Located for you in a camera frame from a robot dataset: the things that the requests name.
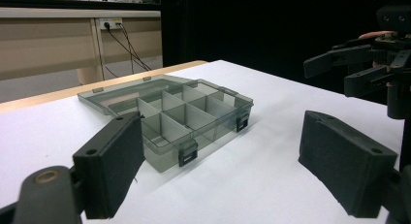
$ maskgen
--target white tabletop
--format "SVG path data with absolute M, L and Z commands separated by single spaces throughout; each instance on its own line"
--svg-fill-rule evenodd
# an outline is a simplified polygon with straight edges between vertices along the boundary
M 84 223 L 385 223 L 384 208 L 377 219 L 348 216 L 298 158 L 306 110 L 333 115 L 399 152 L 403 120 L 388 118 L 386 106 L 226 61 L 169 75 L 207 80 L 252 98 L 248 127 L 233 140 L 207 146 L 182 168 L 160 174 L 144 162 L 115 217 L 82 215 Z M 72 155 L 110 119 L 77 96 L 0 114 L 0 207 L 17 200 L 30 174 L 73 166 Z

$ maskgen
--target gray floor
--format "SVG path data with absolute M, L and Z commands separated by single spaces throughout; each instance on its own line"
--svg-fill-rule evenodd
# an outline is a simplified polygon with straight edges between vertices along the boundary
M 142 61 L 151 70 L 163 67 L 163 59 L 161 56 L 143 58 Z M 130 61 L 108 64 L 107 68 L 117 77 L 129 76 L 145 71 L 145 69 L 136 62 L 133 62 L 132 68 Z M 106 80 L 115 78 L 109 70 L 104 70 Z M 0 103 L 45 94 L 52 91 L 63 90 L 75 86 L 80 86 L 76 70 L 49 73 L 21 79 L 0 80 Z

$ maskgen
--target plastic storage box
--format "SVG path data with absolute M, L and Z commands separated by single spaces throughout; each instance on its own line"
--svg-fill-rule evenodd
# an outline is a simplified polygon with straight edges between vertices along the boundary
M 145 159 L 160 173 L 248 124 L 252 99 L 206 80 L 155 76 L 78 95 L 102 114 L 139 111 Z

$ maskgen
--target power outlet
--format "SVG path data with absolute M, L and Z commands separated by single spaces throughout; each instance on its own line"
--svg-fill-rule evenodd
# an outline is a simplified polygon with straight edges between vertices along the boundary
M 100 18 L 100 29 L 107 30 L 105 23 L 110 25 L 110 30 L 112 29 L 120 29 L 119 23 L 123 23 L 122 18 Z

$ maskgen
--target black latch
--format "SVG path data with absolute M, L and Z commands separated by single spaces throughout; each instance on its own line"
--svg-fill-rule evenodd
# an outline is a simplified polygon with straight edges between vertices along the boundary
M 248 117 L 249 116 L 250 116 L 250 114 L 245 113 L 242 117 L 237 118 L 237 132 L 239 132 L 243 128 L 247 127 Z
M 189 144 L 191 146 L 189 146 L 188 148 L 183 148 L 178 152 L 178 165 L 180 167 L 188 164 L 189 162 L 197 158 L 199 144 L 197 144 L 195 140 L 193 140 Z

